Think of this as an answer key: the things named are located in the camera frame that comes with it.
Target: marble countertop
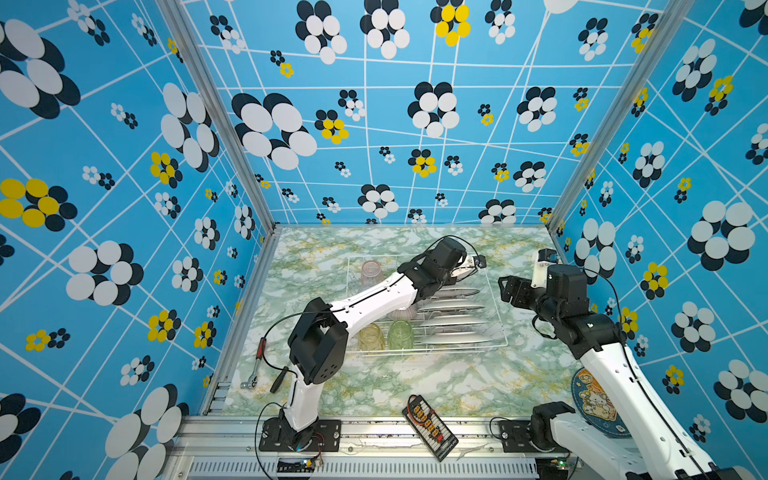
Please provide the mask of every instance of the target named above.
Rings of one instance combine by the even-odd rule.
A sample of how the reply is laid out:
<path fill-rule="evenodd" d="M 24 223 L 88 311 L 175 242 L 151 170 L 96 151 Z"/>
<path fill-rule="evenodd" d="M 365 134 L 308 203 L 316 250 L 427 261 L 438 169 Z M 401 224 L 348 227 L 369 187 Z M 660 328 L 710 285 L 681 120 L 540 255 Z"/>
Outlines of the marble countertop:
<path fill-rule="evenodd" d="M 259 338 L 275 320 L 303 310 L 317 296 L 328 302 L 346 296 L 349 256 L 416 255 L 447 234 L 465 238 L 487 257 L 493 285 L 499 276 L 530 277 L 533 252 L 553 248 L 542 227 L 283 228 L 222 414 L 258 415 L 267 402 L 287 400 L 291 376 L 271 394 L 278 372 L 263 363 L 255 389 L 240 389 L 240 382 L 253 371 Z M 412 393 L 424 396 L 443 417 L 530 415 L 541 403 L 572 403 L 571 377 L 581 363 L 561 342 L 531 328 L 532 312 L 500 302 L 499 312 L 506 347 L 480 353 L 347 355 L 341 370 L 325 383 L 320 415 L 400 416 Z M 288 362 L 286 340 L 293 325 L 289 319 L 270 332 L 266 357 L 275 366 Z"/>

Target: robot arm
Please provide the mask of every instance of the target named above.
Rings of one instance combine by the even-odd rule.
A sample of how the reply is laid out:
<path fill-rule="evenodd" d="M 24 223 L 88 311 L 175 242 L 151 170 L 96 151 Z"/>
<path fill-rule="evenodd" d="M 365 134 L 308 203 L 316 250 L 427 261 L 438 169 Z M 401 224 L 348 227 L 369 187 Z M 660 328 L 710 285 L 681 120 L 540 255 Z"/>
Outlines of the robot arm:
<path fill-rule="evenodd" d="M 378 285 L 344 300 L 326 303 L 318 297 L 307 303 L 288 337 L 296 375 L 279 418 L 289 445 L 301 449 L 312 437 L 323 383 L 344 363 L 350 337 L 387 313 L 429 298 L 484 266 L 484 257 L 467 257 L 458 241 L 444 237 Z"/>
<path fill-rule="evenodd" d="M 502 301 L 533 310 L 552 324 L 557 339 L 605 390 L 642 458 L 600 433 L 564 402 L 534 408 L 533 443 L 542 450 L 560 445 L 610 480 L 739 478 L 731 468 L 718 469 L 688 436 L 632 358 L 618 326 L 607 316 L 589 311 L 586 274 L 576 266 L 554 264 L 556 257 L 553 250 L 542 250 L 534 258 L 533 280 L 498 279 Z"/>

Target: blue wall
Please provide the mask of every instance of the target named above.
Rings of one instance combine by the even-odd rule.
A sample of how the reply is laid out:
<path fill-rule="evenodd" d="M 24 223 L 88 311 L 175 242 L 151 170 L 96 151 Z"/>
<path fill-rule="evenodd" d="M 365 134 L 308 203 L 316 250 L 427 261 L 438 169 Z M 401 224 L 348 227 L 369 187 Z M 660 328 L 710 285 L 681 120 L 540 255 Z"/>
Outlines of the blue wall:
<path fill-rule="evenodd" d="M 85 3 L 0 17 L 7 480 L 154 474 L 200 408 L 263 235 L 235 231 L 252 203 L 156 5 Z"/>
<path fill-rule="evenodd" d="M 558 235 L 685 429 L 765 478 L 768 19 L 744 6 L 695 3 Z"/>
<path fill-rule="evenodd" d="M 667 1 L 445 3 L 184 3 L 276 221 L 541 225 Z"/>

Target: coaster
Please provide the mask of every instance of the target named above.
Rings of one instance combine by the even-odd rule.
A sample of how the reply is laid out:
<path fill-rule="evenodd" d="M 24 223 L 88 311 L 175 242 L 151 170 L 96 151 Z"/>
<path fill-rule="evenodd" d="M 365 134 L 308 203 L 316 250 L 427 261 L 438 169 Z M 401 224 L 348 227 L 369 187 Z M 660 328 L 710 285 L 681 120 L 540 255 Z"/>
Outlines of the coaster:
<path fill-rule="evenodd" d="M 614 404 L 589 370 L 581 369 L 574 374 L 571 380 L 571 394 L 576 409 L 596 429 L 616 439 L 628 439 L 632 436 L 621 421 Z"/>

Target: dish rack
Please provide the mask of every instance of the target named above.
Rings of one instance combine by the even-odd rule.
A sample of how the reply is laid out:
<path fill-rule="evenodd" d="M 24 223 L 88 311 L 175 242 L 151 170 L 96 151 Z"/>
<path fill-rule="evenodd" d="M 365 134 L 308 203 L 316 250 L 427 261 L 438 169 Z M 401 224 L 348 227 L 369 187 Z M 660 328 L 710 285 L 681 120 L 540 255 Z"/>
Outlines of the dish rack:
<path fill-rule="evenodd" d="M 352 296 L 362 292 L 368 287 L 361 284 L 361 269 L 362 265 L 369 261 L 375 260 L 379 262 L 382 267 L 382 273 L 384 278 L 392 275 L 397 271 L 397 267 L 404 262 L 411 260 L 414 255 L 353 255 L 347 259 L 347 274 L 346 274 L 346 294 Z M 440 352 L 481 352 L 490 349 L 497 349 L 509 345 L 507 340 L 507 333 L 504 330 L 502 324 L 501 315 L 498 312 L 498 305 L 496 303 L 496 293 L 493 288 L 490 279 L 488 278 L 487 269 L 478 270 L 477 273 L 465 278 L 457 285 L 471 287 L 480 290 L 479 293 L 467 297 L 468 300 L 480 303 L 485 308 L 479 310 L 457 310 L 450 313 L 418 313 L 415 318 L 410 321 L 413 328 L 414 348 L 412 349 L 397 349 L 397 350 L 367 350 L 360 349 L 357 335 L 355 335 L 347 345 L 347 353 L 360 354 L 362 356 L 394 356 L 394 355 L 419 355 L 429 353 Z M 427 304 L 429 300 L 423 300 L 418 302 L 417 306 L 423 306 Z M 474 325 L 451 325 L 451 326 L 419 326 L 421 320 L 432 319 L 437 316 L 445 314 L 471 314 L 474 317 L 485 320 L 487 323 L 480 323 Z M 389 333 L 389 327 L 395 322 L 384 316 L 374 323 L 379 326 L 384 335 L 384 341 L 386 344 L 387 335 Z M 421 343 L 421 339 L 427 336 L 434 335 L 436 333 L 453 333 L 453 332 L 468 332 L 468 333 L 480 333 L 490 340 L 482 343 L 464 343 L 464 344 L 428 344 Z"/>

